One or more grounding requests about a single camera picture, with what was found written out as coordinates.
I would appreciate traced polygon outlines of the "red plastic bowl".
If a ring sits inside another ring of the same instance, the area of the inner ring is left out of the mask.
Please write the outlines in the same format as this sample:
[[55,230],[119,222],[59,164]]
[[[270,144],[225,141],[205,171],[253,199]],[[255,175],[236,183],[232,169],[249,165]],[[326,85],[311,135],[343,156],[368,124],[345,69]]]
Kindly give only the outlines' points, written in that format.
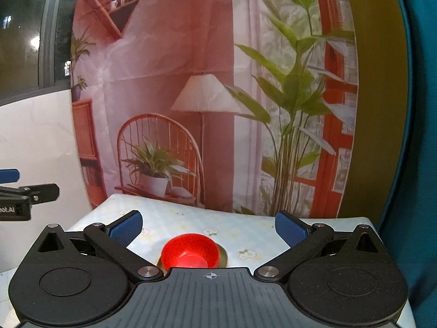
[[161,263],[166,270],[181,268],[216,268],[219,248],[205,235],[187,233],[169,240],[161,251]]

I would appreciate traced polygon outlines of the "floral light tablecloth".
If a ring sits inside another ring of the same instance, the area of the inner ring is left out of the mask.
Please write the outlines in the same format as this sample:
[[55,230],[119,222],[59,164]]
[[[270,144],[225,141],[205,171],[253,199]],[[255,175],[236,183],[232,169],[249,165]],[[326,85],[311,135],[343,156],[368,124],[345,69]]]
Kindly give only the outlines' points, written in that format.
[[129,195],[112,195],[71,230],[81,231],[95,222],[109,224],[131,210],[141,213],[143,229],[129,248],[151,263],[158,263],[168,240],[184,233],[200,233],[214,240],[221,246],[223,261],[229,267],[254,270],[286,249],[275,234],[272,217],[205,210]]

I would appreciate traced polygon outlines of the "olive green plate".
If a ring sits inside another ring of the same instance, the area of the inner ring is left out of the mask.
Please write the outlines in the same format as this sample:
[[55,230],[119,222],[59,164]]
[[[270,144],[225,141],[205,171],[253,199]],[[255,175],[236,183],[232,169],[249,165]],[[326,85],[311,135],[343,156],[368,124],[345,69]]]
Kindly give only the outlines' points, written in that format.
[[[225,268],[228,265],[228,254],[223,248],[223,246],[217,244],[217,248],[219,250],[219,260],[218,260],[218,268]],[[159,267],[162,270],[166,270],[164,268],[164,265],[161,263],[161,258],[158,259],[157,267]]]

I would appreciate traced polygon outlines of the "teal curtain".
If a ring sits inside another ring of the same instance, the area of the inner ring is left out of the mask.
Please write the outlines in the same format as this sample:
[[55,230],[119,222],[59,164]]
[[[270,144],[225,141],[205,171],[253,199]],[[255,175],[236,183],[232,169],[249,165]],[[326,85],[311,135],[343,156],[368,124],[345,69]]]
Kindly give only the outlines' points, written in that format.
[[379,235],[402,271],[417,327],[436,326],[436,0],[399,0],[408,41],[401,158]]

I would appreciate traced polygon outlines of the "printed room scene backdrop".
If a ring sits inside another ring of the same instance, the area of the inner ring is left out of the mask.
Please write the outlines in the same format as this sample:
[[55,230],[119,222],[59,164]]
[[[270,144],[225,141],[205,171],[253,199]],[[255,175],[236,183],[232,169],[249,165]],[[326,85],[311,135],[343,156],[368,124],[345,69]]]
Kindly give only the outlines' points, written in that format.
[[76,0],[73,121],[111,194],[338,215],[356,124],[349,0]]

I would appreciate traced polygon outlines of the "dark window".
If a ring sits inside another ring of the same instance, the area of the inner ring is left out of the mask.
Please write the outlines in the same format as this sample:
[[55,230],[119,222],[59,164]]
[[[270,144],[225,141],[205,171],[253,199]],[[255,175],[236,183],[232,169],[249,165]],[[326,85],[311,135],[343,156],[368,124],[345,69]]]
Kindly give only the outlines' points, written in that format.
[[70,87],[76,0],[1,0],[1,104]]

